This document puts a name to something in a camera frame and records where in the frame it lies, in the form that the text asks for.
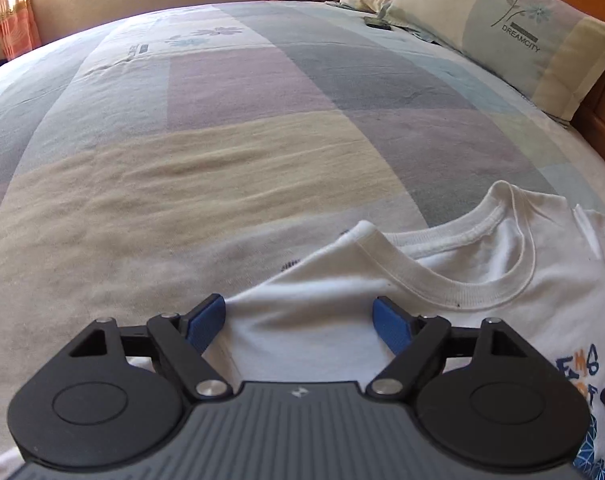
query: pink curtain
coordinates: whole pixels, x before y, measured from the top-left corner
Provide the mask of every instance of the pink curtain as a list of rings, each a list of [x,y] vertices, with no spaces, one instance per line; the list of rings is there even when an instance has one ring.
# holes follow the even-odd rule
[[[0,46],[7,59],[41,46],[29,0],[0,0]]]

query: plaid bedsheet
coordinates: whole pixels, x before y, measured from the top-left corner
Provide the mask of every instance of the plaid bedsheet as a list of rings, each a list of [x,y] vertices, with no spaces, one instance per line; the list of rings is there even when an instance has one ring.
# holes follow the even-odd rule
[[[91,319],[231,296],[359,219],[439,224],[498,179],[605,212],[576,132],[324,4],[154,12],[1,67],[0,452],[12,394]]]

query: t-shirt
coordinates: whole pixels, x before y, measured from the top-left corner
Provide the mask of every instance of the t-shirt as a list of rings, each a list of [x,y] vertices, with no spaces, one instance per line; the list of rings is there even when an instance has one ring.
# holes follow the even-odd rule
[[[585,395],[592,426],[575,464],[605,480],[605,215],[497,182],[473,211],[441,226],[383,234],[361,221],[229,298],[204,356],[235,388],[243,380],[364,387],[394,357],[372,324],[378,296],[454,326],[509,323]],[[457,365],[449,360],[446,370]]]

